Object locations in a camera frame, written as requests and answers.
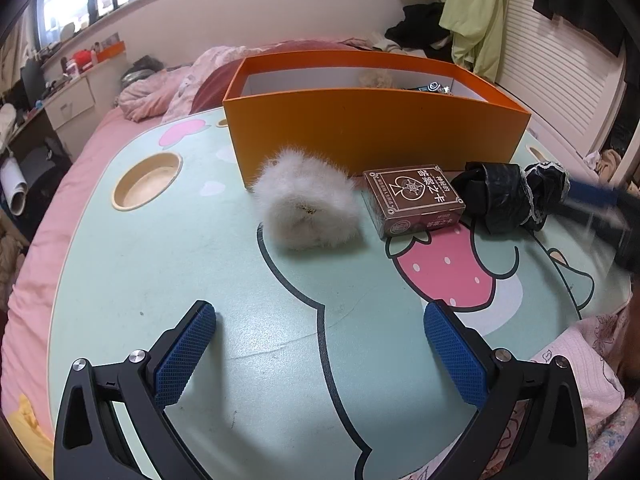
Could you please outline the red object on desk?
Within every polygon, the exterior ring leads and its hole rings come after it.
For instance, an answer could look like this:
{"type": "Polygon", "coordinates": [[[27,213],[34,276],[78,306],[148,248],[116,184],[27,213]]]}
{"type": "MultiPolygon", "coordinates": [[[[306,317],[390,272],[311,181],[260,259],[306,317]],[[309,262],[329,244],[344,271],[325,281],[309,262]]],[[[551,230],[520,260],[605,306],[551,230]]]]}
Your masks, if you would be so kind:
{"type": "Polygon", "coordinates": [[[72,55],[72,59],[81,73],[91,70],[98,64],[98,55],[95,50],[78,50],[72,55]]]}

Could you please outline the beige fluffy pompom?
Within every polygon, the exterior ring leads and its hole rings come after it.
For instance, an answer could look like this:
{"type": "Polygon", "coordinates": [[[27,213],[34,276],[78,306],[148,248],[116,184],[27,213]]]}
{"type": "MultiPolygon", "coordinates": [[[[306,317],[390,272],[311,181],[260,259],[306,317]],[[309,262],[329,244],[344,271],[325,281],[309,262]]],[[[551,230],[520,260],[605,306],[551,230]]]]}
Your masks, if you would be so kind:
{"type": "Polygon", "coordinates": [[[377,68],[362,70],[358,75],[358,82],[360,88],[395,88],[392,74],[388,70],[378,70],[377,68]]]}

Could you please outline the pink quilted blanket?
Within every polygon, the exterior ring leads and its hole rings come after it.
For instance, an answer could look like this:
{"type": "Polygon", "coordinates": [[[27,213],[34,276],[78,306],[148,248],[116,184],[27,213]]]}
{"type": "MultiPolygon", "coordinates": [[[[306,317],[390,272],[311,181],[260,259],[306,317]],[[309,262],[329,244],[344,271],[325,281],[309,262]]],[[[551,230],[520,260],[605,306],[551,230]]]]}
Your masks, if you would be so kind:
{"type": "Polygon", "coordinates": [[[125,118],[132,122],[163,117],[163,122],[186,117],[191,113],[196,92],[216,68],[248,56],[262,54],[273,44],[262,47],[212,47],[189,66],[161,70],[146,79],[130,84],[120,92],[117,105],[125,118]]]}

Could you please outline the black lace fabric bundle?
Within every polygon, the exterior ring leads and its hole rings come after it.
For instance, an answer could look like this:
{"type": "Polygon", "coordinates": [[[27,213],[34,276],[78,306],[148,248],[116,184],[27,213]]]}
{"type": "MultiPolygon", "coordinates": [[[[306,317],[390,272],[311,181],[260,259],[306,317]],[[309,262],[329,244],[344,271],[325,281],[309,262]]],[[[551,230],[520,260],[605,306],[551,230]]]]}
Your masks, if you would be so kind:
{"type": "Polygon", "coordinates": [[[526,167],[468,162],[451,185],[465,204],[465,217],[489,234],[540,231],[548,214],[570,190],[570,177],[557,162],[526,167]]]}

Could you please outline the dark red pillow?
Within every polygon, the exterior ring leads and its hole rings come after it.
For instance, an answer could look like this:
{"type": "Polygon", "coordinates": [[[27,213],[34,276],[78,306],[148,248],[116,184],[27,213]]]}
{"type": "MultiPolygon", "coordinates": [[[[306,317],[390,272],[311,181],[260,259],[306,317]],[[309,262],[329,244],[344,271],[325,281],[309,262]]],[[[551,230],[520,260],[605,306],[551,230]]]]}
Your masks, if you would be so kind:
{"type": "Polygon", "coordinates": [[[221,107],[224,96],[227,93],[229,84],[241,65],[241,60],[224,64],[216,68],[204,81],[194,96],[191,113],[204,112],[221,107]]]}

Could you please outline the black clothes pile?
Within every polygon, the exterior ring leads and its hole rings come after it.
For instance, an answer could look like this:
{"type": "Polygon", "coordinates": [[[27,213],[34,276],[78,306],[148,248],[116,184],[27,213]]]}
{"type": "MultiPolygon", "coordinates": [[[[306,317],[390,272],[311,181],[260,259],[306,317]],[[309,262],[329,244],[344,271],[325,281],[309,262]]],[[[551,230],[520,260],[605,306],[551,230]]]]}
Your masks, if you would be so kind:
{"type": "Polygon", "coordinates": [[[384,37],[399,47],[422,51],[428,58],[451,62],[451,32],[439,25],[442,2],[404,6],[405,17],[384,32],[384,37]]]}

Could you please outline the white fluffy pompom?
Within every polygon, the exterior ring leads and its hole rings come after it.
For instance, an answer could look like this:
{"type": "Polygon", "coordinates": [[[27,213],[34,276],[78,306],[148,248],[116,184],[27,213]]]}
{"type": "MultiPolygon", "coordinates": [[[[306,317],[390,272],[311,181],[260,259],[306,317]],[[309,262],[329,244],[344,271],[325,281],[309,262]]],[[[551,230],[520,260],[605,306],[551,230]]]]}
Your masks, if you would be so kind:
{"type": "Polygon", "coordinates": [[[324,159],[285,148],[252,185],[264,231],[288,249],[336,247],[359,233],[355,183],[324,159]]]}

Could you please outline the orange cardboard box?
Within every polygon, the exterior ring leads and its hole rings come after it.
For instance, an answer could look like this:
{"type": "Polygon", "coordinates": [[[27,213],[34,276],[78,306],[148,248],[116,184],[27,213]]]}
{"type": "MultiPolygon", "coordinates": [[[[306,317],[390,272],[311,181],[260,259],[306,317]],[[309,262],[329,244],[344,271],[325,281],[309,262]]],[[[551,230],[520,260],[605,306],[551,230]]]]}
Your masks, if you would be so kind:
{"type": "Polygon", "coordinates": [[[246,58],[224,96],[224,114],[245,185],[284,148],[355,176],[508,162],[530,119],[493,84],[457,65],[357,50],[246,58]],[[368,68],[388,70],[395,88],[360,88],[358,75],[368,68]]]}

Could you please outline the green hanging cloth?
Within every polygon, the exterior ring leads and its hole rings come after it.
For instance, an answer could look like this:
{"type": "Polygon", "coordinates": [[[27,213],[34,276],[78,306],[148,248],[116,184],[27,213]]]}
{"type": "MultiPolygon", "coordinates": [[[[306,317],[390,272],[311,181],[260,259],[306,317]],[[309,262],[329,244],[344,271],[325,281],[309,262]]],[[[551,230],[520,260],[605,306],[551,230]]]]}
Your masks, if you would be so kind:
{"type": "Polygon", "coordinates": [[[451,58],[489,82],[497,79],[508,0],[444,0],[439,25],[451,34],[451,58]]]}

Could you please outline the white drawer cabinet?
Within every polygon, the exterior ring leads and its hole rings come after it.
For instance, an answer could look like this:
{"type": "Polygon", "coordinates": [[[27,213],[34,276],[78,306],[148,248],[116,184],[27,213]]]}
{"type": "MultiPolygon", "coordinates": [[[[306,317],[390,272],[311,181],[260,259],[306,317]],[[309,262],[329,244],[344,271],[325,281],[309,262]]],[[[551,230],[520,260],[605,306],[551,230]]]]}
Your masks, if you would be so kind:
{"type": "Polygon", "coordinates": [[[122,91],[120,78],[130,64],[122,52],[88,70],[44,102],[52,129],[70,160],[78,159],[122,91]]]}

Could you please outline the small orange storage box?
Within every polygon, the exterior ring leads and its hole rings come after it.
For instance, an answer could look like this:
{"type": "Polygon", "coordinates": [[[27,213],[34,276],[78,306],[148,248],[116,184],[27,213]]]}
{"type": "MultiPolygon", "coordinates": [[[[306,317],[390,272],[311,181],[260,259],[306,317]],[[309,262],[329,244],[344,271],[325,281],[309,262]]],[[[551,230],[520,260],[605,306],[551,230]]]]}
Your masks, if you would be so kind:
{"type": "Polygon", "coordinates": [[[123,41],[115,42],[110,46],[104,47],[100,52],[96,54],[96,59],[99,63],[102,63],[110,58],[114,58],[126,51],[126,44],[123,41]]]}

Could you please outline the brown playing card box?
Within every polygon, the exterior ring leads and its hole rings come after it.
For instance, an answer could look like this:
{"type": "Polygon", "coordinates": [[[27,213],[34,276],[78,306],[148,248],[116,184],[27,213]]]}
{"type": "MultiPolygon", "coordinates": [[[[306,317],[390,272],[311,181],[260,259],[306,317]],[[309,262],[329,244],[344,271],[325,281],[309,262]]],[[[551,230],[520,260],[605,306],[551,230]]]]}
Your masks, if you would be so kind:
{"type": "Polygon", "coordinates": [[[381,238],[458,223],[462,198],[437,165],[367,170],[363,197],[381,238]]]}

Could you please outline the rolled white paper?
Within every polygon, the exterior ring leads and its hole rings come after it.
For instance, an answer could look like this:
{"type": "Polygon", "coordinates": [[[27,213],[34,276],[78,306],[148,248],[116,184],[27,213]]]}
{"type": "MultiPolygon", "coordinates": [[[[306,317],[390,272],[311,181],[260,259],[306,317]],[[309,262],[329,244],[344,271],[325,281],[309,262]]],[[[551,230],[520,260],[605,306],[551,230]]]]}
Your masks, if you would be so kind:
{"type": "Polygon", "coordinates": [[[3,159],[0,169],[0,181],[9,211],[14,216],[20,216],[25,209],[28,185],[20,165],[14,157],[9,156],[3,159]]]}

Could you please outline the grey folded clothes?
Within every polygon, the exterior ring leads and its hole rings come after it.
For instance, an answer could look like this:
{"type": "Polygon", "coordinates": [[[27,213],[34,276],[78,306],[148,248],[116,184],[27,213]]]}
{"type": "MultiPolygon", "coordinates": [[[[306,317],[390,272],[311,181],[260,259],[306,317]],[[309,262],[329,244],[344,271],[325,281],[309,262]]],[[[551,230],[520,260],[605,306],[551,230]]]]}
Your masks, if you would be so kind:
{"type": "Polygon", "coordinates": [[[122,88],[126,88],[133,82],[160,72],[164,67],[165,64],[157,58],[153,58],[151,55],[142,56],[122,75],[120,85],[122,88]]]}

